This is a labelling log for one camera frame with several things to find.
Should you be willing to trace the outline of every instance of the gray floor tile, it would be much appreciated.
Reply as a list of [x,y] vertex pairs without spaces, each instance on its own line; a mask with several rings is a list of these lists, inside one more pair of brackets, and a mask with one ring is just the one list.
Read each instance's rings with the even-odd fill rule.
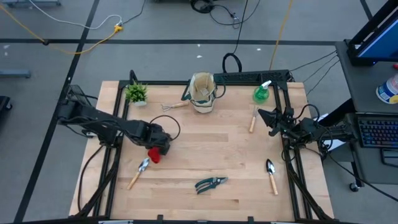
[[[385,1],[367,0],[372,13]],[[241,38],[276,40],[288,2],[262,0],[258,11],[244,24]],[[62,7],[48,7],[45,10],[59,19],[85,23],[93,0],[62,3]],[[241,17],[244,1],[220,3]],[[255,3],[250,1],[246,15]],[[93,25],[110,14],[120,14],[123,18],[133,16],[139,12],[141,4],[142,0],[101,0]],[[35,9],[11,9],[11,12],[45,38],[80,38],[83,30],[51,21]],[[229,22],[228,15],[221,9],[215,10],[214,16]],[[89,39],[108,36],[113,31],[115,20],[111,19],[100,30],[90,31]],[[342,40],[354,36],[366,21],[357,0],[294,1],[282,39]],[[0,38],[31,38],[5,13],[0,12],[0,30],[3,28],[8,30],[0,32]],[[143,14],[124,28],[115,39],[235,39],[238,36],[238,30],[219,26],[209,15],[193,11],[186,0],[162,0],[160,3],[147,0]],[[61,47],[76,49],[76,45]],[[273,47],[240,45],[236,54],[243,63],[243,70],[268,70]],[[79,84],[87,94],[97,95],[103,80],[128,79],[130,69],[137,73],[140,80],[188,80],[199,71],[221,72],[224,54],[233,49],[234,45],[104,44],[81,56],[73,83]],[[272,69],[292,69],[332,51],[333,46],[283,45],[278,48]],[[294,71],[295,79],[304,81],[327,60]],[[61,54],[41,44],[0,45],[0,68],[32,70],[31,79],[0,79],[0,95],[11,96],[14,104],[0,130],[0,177],[3,179],[0,191],[5,195],[0,201],[1,223],[13,221],[71,61],[71,55]],[[305,82],[307,91],[317,84],[331,63]],[[227,61],[227,70],[237,70],[232,59]],[[308,96],[309,102],[317,105],[321,114],[331,112],[348,98],[349,92],[339,63]],[[84,148],[85,139],[57,126],[25,221],[67,217]],[[352,193],[348,189],[352,177],[329,160],[325,161],[324,168],[336,218],[360,223],[397,223],[394,213],[396,204],[392,200],[370,187]],[[396,186],[378,187],[398,196]]]
[[[142,1],[101,1],[94,22],[104,14],[119,12],[124,20],[136,15]],[[250,1],[248,16],[257,1]],[[220,1],[241,17],[244,1]],[[276,40],[285,16],[289,0],[261,0],[252,18],[243,25],[242,39]],[[231,22],[229,15],[217,8],[212,12],[220,22]],[[352,38],[367,19],[359,1],[303,0],[293,3],[283,40],[343,40]],[[102,39],[110,35],[113,27],[89,33],[90,39]],[[188,1],[147,0],[144,12],[124,26],[115,39],[236,39],[238,30],[216,24],[210,15],[192,10]]]
[[372,14],[375,15],[375,13],[378,12],[378,10],[387,2],[387,0],[366,0],[366,3],[369,6],[369,9],[371,10]]
[[[60,20],[76,22],[80,24],[86,23],[91,6],[93,5],[93,0],[68,0],[61,2],[62,6],[60,7],[47,6],[43,7],[42,9],[51,16]],[[44,39],[80,39],[81,33],[83,32],[82,27],[53,21],[36,8],[30,9],[17,7],[10,9],[6,6],[5,8],[31,31],[35,32]],[[1,10],[0,21],[0,30],[4,30],[4,32],[0,32],[0,38],[34,38],[25,29],[16,24],[4,11]]]
[[[341,165],[352,171],[350,163],[342,162]],[[397,202],[369,186],[352,192],[348,185],[354,178],[331,159],[323,163],[323,170],[336,218],[353,223],[398,223]],[[398,197],[397,185],[377,184],[375,187]]]
[[32,77],[0,79],[0,95],[14,105],[0,134],[1,223],[14,219],[72,61],[41,44],[11,44],[7,51],[7,57],[0,55],[0,68],[28,68]]

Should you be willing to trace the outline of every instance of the trowel wooden handle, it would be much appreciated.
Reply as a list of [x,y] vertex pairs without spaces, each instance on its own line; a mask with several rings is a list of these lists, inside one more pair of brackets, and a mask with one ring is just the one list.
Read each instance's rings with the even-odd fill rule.
[[253,133],[254,123],[256,123],[256,117],[255,116],[251,119],[250,128],[249,128],[249,132],[250,133]]
[[172,106],[172,108],[179,108],[179,107],[182,107],[182,106],[187,106],[188,104],[189,104],[189,101],[182,102],[182,103],[176,103],[176,104],[174,104]]
[[131,180],[130,184],[127,186],[127,189],[130,190],[131,187],[134,185],[134,183],[137,181],[139,175],[141,174],[141,172],[137,172],[136,176],[134,176],[134,178]]
[[269,174],[269,178],[271,179],[272,189],[274,190],[274,195],[278,195],[278,190],[276,189],[274,175]]

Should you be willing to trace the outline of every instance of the spray bottle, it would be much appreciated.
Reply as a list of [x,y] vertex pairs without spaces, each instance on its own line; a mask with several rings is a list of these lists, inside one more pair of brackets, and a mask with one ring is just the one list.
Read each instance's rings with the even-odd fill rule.
[[271,84],[271,81],[266,81],[263,83],[261,86],[257,87],[254,90],[253,94],[253,100],[257,104],[263,104],[265,101],[267,101],[269,92],[268,92],[268,86]]

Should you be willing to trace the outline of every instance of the blue monitor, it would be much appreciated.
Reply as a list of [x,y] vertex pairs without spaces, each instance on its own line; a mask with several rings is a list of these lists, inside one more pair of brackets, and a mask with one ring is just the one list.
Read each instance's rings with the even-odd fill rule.
[[398,62],[398,0],[388,0],[347,46],[353,66]]
[[365,45],[358,57],[398,60],[398,20],[387,26],[377,38]]

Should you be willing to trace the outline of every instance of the white pot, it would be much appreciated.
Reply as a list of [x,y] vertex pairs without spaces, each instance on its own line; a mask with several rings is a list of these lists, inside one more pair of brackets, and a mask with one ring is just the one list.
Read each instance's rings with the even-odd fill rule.
[[147,104],[147,102],[145,102],[145,101],[134,102],[134,106],[145,106],[146,104]]

